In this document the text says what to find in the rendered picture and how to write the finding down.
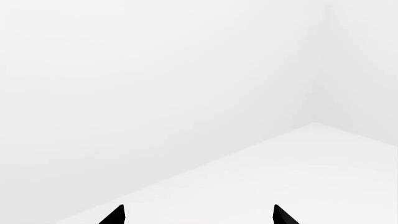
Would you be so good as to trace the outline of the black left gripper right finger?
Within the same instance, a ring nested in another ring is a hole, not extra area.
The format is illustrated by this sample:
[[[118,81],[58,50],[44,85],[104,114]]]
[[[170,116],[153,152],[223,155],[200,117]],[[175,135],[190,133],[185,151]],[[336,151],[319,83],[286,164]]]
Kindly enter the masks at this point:
[[[274,224],[300,224],[278,205],[274,205],[272,219]]]

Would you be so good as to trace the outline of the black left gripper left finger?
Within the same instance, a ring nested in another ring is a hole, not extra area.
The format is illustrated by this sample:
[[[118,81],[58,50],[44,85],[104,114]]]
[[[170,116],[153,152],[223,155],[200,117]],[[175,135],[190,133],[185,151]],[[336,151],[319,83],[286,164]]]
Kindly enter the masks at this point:
[[[98,224],[124,224],[125,220],[126,214],[124,205],[119,205]]]

